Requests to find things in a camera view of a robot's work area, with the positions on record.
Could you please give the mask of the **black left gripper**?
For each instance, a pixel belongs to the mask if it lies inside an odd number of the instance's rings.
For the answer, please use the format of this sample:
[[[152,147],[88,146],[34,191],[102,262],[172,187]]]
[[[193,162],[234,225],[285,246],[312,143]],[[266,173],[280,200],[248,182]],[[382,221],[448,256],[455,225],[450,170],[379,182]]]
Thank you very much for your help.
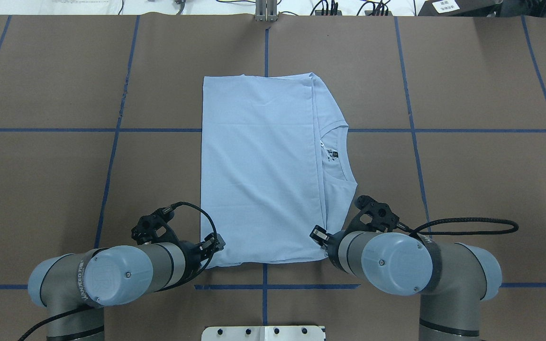
[[[214,254],[225,248],[225,240],[219,233],[210,233],[198,243],[181,241],[181,250],[185,257],[185,270],[182,280],[197,276],[203,260],[212,259]]]

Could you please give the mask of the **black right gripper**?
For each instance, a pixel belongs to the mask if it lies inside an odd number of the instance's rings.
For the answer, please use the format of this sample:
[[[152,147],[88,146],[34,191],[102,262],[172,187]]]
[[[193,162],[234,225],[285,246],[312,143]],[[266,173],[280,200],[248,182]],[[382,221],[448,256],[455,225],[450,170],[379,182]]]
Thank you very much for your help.
[[[339,270],[347,273],[347,269],[342,265],[342,251],[340,250],[341,241],[345,238],[346,232],[327,233],[321,226],[314,226],[309,237],[320,247],[324,247],[326,255],[331,264]]]

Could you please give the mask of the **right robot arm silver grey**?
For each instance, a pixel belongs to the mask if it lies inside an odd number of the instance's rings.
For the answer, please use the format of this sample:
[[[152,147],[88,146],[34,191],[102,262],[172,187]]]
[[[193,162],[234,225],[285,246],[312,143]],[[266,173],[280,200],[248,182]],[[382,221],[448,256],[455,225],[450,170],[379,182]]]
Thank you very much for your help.
[[[491,252],[396,232],[330,234],[316,226],[310,237],[336,268],[390,295],[419,295],[420,341],[481,339],[481,303],[502,284]]]

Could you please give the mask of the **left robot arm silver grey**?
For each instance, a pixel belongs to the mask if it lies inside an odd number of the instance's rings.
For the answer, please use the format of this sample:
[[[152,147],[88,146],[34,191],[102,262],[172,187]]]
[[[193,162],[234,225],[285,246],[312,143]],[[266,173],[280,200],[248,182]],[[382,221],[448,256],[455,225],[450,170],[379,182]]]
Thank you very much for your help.
[[[48,341],[103,341],[104,309],[182,286],[205,270],[225,241],[211,233],[202,242],[154,242],[97,248],[42,261],[27,291],[47,319],[21,335],[24,341],[47,326]]]

